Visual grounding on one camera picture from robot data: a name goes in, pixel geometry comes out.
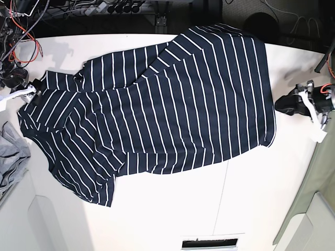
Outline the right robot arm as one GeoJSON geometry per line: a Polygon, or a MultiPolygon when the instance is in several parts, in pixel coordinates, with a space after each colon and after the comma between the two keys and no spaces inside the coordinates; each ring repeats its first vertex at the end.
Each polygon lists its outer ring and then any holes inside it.
{"type": "Polygon", "coordinates": [[[24,102],[37,102],[46,90],[45,84],[40,80],[28,80],[27,65],[43,55],[42,48],[32,29],[42,19],[49,7],[49,1],[1,1],[1,88],[9,88],[10,93],[1,97],[1,111],[6,110],[9,100],[20,97],[24,102]],[[20,17],[30,17],[38,6],[42,5],[43,11],[32,25],[26,27],[19,21],[20,17]],[[32,57],[28,61],[20,61],[15,54],[15,49],[28,38],[35,44],[32,57]]]}

